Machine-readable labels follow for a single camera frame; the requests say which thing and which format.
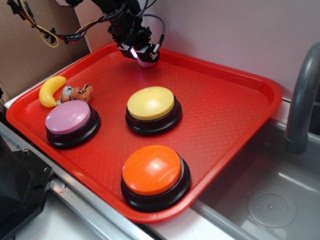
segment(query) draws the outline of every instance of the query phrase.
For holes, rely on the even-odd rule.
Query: yellow button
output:
[[[132,117],[142,121],[162,118],[175,105],[174,94],[167,88],[152,86],[134,93],[127,102]]]
[[[129,156],[124,163],[122,177],[132,192],[154,196],[172,188],[181,172],[181,159],[172,148],[149,145]]]

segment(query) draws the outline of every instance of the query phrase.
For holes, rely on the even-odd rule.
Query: tray rim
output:
[[[106,54],[112,54],[118,51],[117,46],[114,43],[108,44],[106,46],[103,46],[96,51],[88,54],[84,58],[80,59],[79,61],[71,64],[65,69],[62,69],[61,71],[57,72],[55,76],[63,75],[68,79],[68,77],[71,77],[68,75],[72,72],[72,75],[75,74],[72,69],[77,69],[77,71],[81,70],[83,66],[88,66],[89,64],[93,64],[99,59],[106,56]],[[70,172],[75,178],[77,178],[82,184],[84,184],[88,189],[93,191],[94,193],[99,192],[105,192],[108,191],[109,194],[97,194],[100,198],[102,198],[104,201],[106,201],[108,204],[110,204],[112,207],[114,207],[116,210],[118,210],[121,214],[123,214],[125,217],[129,218],[133,222],[136,223],[158,223],[162,222],[164,220],[169,220],[178,214],[185,211],[192,203],[193,201],[201,194],[201,192],[210,184],[210,182],[218,175],[218,173],[231,161],[231,159],[237,154],[237,152],[249,141],[249,139],[262,127],[262,125],[269,119],[269,117],[272,115],[272,113],[278,108],[282,101],[282,91],[277,83],[274,81],[258,76],[252,73],[248,73],[242,70],[237,70],[228,66],[223,66],[220,64],[208,62],[205,60],[197,59],[194,57],[186,56],[181,53],[173,52],[166,49],[161,49],[160,51],[161,57],[160,61],[168,62],[170,61],[171,64],[186,68],[186,66],[183,65],[183,63],[188,62],[192,66],[197,66],[197,72],[207,74],[208,71],[214,71],[215,77],[216,74],[218,74],[217,78],[226,80],[235,84],[239,84],[239,82],[242,82],[242,86],[248,87],[250,89],[257,90],[261,93],[263,93],[269,101],[269,107],[264,111],[262,115],[259,116],[259,118],[256,120],[256,122],[251,125],[231,148],[226,152],[223,157],[212,166],[212,168],[207,172],[207,174],[190,190],[190,192],[175,206],[159,211],[159,212],[152,212],[152,213],[144,213],[144,212],[138,212],[135,210],[132,210],[134,212],[134,216],[131,214],[128,214],[126,211],[123,211],[124,208],[127,208],[125,204],[122,202],[112,202],[109,203],[108,199],[113,198],[113,193],[105,188],[97,184],[92,179],[84,179],[77,175],[75,175],[75,171],[70,171],[70,169],[77,168],[75,164],[71,164],[69,162],[65,163],[64,168],[66,168],[66,171]],[[234,76],[237,75],[237,79],[227,79],[228,76]],[[30,100],[36,101],[39,98],[39,90],[42,84],[36,86],[29,92],[26,92],[22,96],[20,96],[16,101],[12,103],[12,105],[9,107],[6,118],[10,124],[12,124],[16,129],[18,129],[23,135],[25,135],[27,138],[29,138],[32,142],[35,142],[35,144],[46,154],[48,154],[53,160],[56,158],[61,157],[61,155],[54,150],[51,150],[50,152],[46,152],[41,146],[39,146],[37,143],[38,136],[34,134],[31,130],[29,130],[26,126],[24,126],[21,122],[19,122],[19,117],[23,109],[31,102]]]

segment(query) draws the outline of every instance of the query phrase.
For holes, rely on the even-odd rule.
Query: plastic tray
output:
[[[52,108],[40,104],[41,86],[20,97],[6,114],[14,127],[54,161],[136,223],[160,222],[187,209],[282,100],[278,85],[264,77],[165,49],[160,54],[155,66],[143,68],[111,44],[57,74],[67,78],[66,86],[93,86],[90,105],[101,117],[101,128],[79,147],[58,150],[50,146],[45,119]],[[150,86],[173,92],[182,105],[182,119],[167,133],[139,136],[126,124],[127,101]],[[61,92],[56,92],[56,99]],[[152,144],[169,146],[181,155],[190,167],[191,187],[173,207],[144,213],[127,205],[120,188],[121,173],[131,153]]]

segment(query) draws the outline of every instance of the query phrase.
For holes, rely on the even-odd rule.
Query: sink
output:
[[[199,196],[192,208],[235,239],[318,240],[320,138],[285,151],[282,122],[270,119]]]

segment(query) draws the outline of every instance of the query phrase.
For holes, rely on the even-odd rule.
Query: gray faucet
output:
[[[292,154],[307,149],[308,132],[320,134],[320,42],[311,47],[293,91],[285,132],[285,148]]]

